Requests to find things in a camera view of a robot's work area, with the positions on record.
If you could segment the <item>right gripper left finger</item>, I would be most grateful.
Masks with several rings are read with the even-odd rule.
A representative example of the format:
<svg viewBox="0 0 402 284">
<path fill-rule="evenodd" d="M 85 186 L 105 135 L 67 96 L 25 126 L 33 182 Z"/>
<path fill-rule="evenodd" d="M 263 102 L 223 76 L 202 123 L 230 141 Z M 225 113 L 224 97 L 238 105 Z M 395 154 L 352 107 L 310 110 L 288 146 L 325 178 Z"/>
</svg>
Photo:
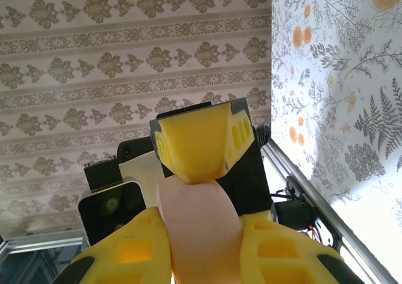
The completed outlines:
<svg viewBox="0 0 402 284">
<path fill-rule="evenodd" d="M 170 244 L 157 207 L 145 209 L 85 251 L 54 283 L 170 283 Z"/>
</svg>

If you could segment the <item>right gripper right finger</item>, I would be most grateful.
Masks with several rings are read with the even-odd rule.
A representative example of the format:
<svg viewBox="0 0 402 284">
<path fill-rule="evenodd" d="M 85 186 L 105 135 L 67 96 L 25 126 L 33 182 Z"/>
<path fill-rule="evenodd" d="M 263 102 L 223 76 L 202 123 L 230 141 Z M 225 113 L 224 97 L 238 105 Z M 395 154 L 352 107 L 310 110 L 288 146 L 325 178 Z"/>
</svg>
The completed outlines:
<svg viewBox="0 0 402 284">
<path fill-rule="evenodd" d="M 267 213 L 241 217 L 242 283 L 360 283 L 338 251 L 289 227 Z"/>
</svg>

